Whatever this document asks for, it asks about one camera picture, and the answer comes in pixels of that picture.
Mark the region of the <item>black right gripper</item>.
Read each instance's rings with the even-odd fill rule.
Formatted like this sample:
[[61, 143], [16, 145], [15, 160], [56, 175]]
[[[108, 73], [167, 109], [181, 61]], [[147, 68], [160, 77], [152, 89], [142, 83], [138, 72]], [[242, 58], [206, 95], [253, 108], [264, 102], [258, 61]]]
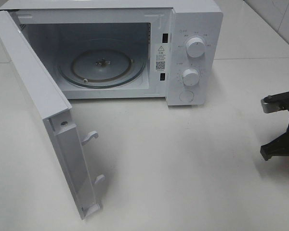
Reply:
[[268, 144], [262, 145], [260, 153], [265, 161], [273, 156], [289, 157], [289, 125], [287, 134], [282, 134]]

